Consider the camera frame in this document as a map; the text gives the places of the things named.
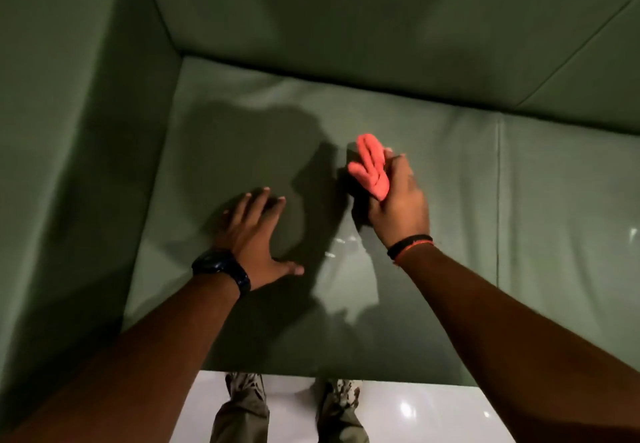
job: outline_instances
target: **green cushioned panel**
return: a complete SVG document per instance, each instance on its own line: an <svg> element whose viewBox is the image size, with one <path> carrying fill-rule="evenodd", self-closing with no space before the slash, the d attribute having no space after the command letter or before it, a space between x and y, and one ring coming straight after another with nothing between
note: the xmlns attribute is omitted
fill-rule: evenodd
<svg viewBox="0 0 640 443"><path fill-rule="evenodd" d="M208 369L472 383L415 286L352 214L340 168L357 135L406 152L433 236L495 280L496 114L184 60L127 325L189 278L222 210L268 185L288 199L276 256L306 267L236 305Z"/></svg>
<svg viewBox="0 0 640 443"><path fill-rule="evenodd" d="M521 109L640 133L640 0L633 0Z"/></svg>
<svg viewBox="0 0 640 443"><path fill-rule="evenodd" d="M640 369L640 139L505 118L499 286Z"/></svg>
<svg viewBox="0 0 640 443"><path fill-rule="evenodd" d="M153 0L0 0L0 424L118 334L180 56Z"/></svg>
<svg viewBox="0 0 640 443"><path fill-rule="evenodd" d="M629 0L158 0L190 53L515 107Z"/></svg>

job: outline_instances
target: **foot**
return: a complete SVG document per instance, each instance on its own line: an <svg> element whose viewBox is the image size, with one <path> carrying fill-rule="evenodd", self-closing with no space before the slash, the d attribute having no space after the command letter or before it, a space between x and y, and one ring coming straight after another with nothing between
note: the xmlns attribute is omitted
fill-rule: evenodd
<svg viewBox="0 0 640 443"><path fill-rule="evenodd" d="M255 391L260 400L266 401L267 397L264 393L264 384L261 374L251 374L244 372L228 372L225 375L227 390L231 399L235 399L236 394L242 391Z"/></svg>
<svg viewBox="0 0 640 443"><path fill-rule="evenodd" d="M323 401L323 408L327 403L338 406L342 410L348 408L356 409L360 397L361 380L354 379L334 379L326 384L326 395Z"/></svg>

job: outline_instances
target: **black wristband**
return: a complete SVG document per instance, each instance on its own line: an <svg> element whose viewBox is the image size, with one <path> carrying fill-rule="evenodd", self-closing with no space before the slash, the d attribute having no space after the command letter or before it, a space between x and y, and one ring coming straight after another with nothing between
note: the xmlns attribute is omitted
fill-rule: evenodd
<svg viewBox="0 0 640 443"><path fill-rule="evenodd" d="M389 248L389 251L387 251L388 257L396 261L396 256L398 256L404 248L411 246L416 241L430 241L433 243L433 238L428 234L416 234L415 236L405 237L402 241L398 241Z"/></svg>

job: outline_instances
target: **white floor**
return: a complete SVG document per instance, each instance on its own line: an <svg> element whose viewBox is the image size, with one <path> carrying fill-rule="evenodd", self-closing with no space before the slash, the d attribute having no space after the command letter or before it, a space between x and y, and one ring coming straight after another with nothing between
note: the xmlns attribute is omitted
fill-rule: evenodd
<svg viewBox="0 0 640 443"><path fill-rule="evenodd" d="M228 400L224 373L201 371L172 443L208 443L216 412ZM263 377L271 411L269 443L317 443L313 379ZM365 381L356 414L372 443L513 443L476 387Z"/></svg>

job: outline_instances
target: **cleaning cloth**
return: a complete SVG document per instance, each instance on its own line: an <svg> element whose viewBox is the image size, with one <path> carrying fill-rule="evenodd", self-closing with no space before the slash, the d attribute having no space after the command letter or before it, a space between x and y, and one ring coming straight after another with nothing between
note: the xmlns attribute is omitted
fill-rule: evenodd
<svg viewBox="0 0 640 443"><path fill-rule="evenodd" d="M389 193L389 178L385 172L385 148L371 133L360 135L356 144L362 163L349 162L347 169L373 197L384 201Z"/></svg>

